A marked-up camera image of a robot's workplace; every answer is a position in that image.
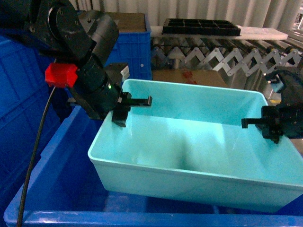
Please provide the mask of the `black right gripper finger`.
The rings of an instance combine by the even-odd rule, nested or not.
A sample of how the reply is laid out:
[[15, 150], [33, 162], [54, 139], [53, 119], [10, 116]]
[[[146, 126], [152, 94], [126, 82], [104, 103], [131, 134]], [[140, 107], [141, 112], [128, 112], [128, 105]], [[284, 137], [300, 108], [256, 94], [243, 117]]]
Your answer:
[[241, 126], [243, 129], [247, 129], [250, 124], [263, 124], [262, 118], [243, 118], [241, 120]]

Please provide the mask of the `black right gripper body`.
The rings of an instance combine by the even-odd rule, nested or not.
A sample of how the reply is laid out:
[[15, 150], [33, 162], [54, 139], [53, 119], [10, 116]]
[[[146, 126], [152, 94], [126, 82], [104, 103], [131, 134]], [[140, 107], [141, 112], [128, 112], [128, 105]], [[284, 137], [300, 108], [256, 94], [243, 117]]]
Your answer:
[[267, 123], [260, 127], [262, 136], [278, 143], [281, 136], [303, 137], [303, 75], [298, 68], [277, 68], [265, 75], [274, 92], [281, 95], [276, 106], [265, 106], [261, 116]]

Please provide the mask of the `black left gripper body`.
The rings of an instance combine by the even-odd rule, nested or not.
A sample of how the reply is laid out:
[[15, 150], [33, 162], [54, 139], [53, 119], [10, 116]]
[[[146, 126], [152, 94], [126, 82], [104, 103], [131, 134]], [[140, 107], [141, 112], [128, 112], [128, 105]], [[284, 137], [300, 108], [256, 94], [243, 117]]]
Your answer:
[[70, 93], [77, 105], [80, 105], [93, 120], [104, 120], [111, 111], [126, 111], [130, 107], [127, 95], [121, 84], [129, 77], [126, 62], [111, 63], [102, 68], [89, 64], [76, 70], [78, 76]]

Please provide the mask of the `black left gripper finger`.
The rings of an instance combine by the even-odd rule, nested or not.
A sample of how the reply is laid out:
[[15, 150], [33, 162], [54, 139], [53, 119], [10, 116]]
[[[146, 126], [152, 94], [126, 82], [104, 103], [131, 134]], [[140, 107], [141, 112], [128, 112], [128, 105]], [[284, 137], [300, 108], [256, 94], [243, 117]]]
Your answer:
[[129, 111], [130, 111], [130, 107], [128, 106], [116, 107], [113, 110], [112, 122], [120, 127], [126, 127], [126, 120]]

